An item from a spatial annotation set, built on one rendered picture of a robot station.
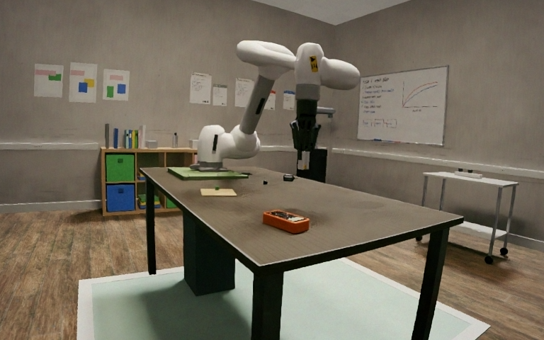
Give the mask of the beige square mat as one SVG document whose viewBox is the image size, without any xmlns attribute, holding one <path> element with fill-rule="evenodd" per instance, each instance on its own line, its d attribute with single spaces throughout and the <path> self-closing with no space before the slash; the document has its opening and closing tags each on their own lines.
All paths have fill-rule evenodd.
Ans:
<svg viewBox="0 0 544 340">
<path fill-rule="evenodd" d="M 232 189 L 201 189 L 202 196 L 237 196 Z"/>
</svg>

